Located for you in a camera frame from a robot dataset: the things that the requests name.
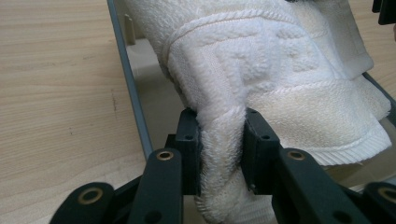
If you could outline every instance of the screw hole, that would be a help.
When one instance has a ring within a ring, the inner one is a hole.
[[[352,223],[352,217],[345,212],[335,211],[332,213],[332,216],[341,223]]]
[[[159,211],[151,211],[146,214],[145,222],[149,224],[158,223],[163,216]]]
[[[192,140],[194,137],[192,135],[184,135],[184,139],[186,140]]]
[[[290,157],[294,160],[297,160],[297,161],[303,161],[305,159],[305,155],[298,151],[288,152],[288,157]]]
[[[391,188],[380,188],[378,193],[386,200],[396,203],[396,189]]]
[[[99,188],[84,189],[84,191],[78,195],[78,202],[80,204],[96,203],[100,198],[102,198],[102,195],[103,191]]]
[[[162,151],[157,154],[157,159],[160,161],[169,161],[173,156],[173,153],[170,151]]]

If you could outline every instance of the white towel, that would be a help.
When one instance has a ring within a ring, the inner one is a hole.
[[[334,2],[350,14],[345,1]],[[304,149],[322,165],[362,161],[390,145],[377,121],[389,102],[370,95],[360,76],[370,57],[363,44],[346,44],[357,50],[350,54],[338,43],[361,42],[353,17],[340,19],[323,2],[128,0],[186,106],[198,113],[204,150],[196,202],[208,222],[274,218],[270,197],[252,195],[238,165],[247,106],[263,114],[282,146]],[[332,22],[339,20],[355,33],[338,32]]]

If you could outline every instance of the light wood surface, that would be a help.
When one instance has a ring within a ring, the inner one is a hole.
[[[396,97],[396,44],[351,5],[370,72]],[[105,0],[0,0],[0,223],[48,223],[71,190],[143,172]]]

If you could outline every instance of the towel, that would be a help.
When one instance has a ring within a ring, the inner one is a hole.
[[[373,62],[347,0],[127,2],[185,106],[197,111],[204,149],[196,203],[207,222],[274,221],[271,197],[248,191],[238,164],[247,106],[283,147],[321,165],[390,146],[378,123],[389,102],[361,79]]]

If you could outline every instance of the towel fold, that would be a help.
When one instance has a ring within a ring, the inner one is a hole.
[[[128,5],[186,106],[197,111],[204,149],[196,202],[206,221],[274,218],[270,197],[249,192],[238,165],[247,106],[263,114],[282,146],[306,150],[322,165],[362,161],[390,146],[377,121],[389,101],[361,79],[373,63],[347,0]]]

